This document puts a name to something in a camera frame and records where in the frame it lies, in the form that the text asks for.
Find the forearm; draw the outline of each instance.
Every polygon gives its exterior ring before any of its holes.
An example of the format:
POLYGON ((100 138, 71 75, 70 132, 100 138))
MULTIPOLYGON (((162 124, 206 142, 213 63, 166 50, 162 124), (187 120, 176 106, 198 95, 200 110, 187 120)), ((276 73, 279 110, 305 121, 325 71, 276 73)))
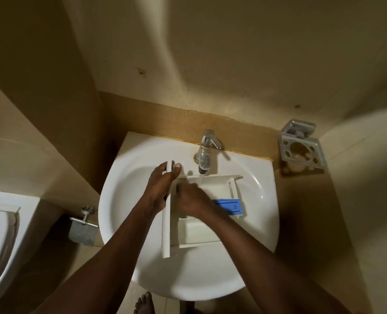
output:
POLYGON ((122 301, 154 218, 149 205, 142 198, 107 244, 36 313, 98 314, 105 313, 111 301, 122 301))
POLYGON ((216 209, 204 212, 202 221, 221 239, 264 313, 349 313, 338 300, 278 259, 230 217, 216 209))

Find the blue object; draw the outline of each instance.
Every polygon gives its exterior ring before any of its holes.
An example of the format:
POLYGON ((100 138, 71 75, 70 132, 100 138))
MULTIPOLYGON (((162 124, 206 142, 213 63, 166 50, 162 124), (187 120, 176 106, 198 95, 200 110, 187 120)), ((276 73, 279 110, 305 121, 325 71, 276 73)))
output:
POLYGON ((214 199, 213 202, 224 208, 228 215, 243 215, 242 205, 239 199, 214 199))

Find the chrome faucet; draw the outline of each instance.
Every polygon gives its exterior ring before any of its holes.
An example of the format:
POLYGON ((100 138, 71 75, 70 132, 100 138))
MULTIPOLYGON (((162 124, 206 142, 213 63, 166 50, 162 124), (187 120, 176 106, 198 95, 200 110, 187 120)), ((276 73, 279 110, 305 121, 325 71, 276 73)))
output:
POLYGON ((205 130, 201 140, 201 146, 193 159, 198 164, 198 170, 200 174, 206 174, 211 167, 211 146, 212 144, 217 148, 221 149, 222 145, 215 137, 213 130, 205 130))

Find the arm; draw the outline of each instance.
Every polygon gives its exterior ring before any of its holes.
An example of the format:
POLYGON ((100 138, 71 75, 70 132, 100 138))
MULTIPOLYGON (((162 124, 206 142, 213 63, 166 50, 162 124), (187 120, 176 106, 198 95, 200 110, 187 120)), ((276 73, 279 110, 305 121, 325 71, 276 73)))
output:
POLYGON ((151 223, 164 208, 170 185, 180 174, 179 163, 171 172, 162 174, 166 164, 154 169, 144 194, 107 244, 45 300, 35 314, 117 312, 151 223))
POLYGON ((196 184, 179 185, 177 196, 181 210, 202 220, 221 239, 262 312, 350 314, 228 217, 196 184))

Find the sink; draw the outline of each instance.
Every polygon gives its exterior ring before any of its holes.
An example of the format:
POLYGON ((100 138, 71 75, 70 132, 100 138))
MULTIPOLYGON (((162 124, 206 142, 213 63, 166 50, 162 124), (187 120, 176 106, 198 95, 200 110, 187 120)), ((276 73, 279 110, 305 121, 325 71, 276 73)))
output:
MULTIPOLYGON (((198 174, 198 145, 128 132, 106 178, 99 202, 99 227, 106 243, 144 192, 153 169, 169 159, 182 164, 181 176, 198 174)), ((212 149, 208 174, 236 179, 243 216, 238 223, 271 251, 279 235, 279 211, 272 162, 212 149)), ((185 248, 162 258, 162 213, 157 214, 139 255, 132 280, 164 297, 215 299, 244 287, 222 243, 185 248)))

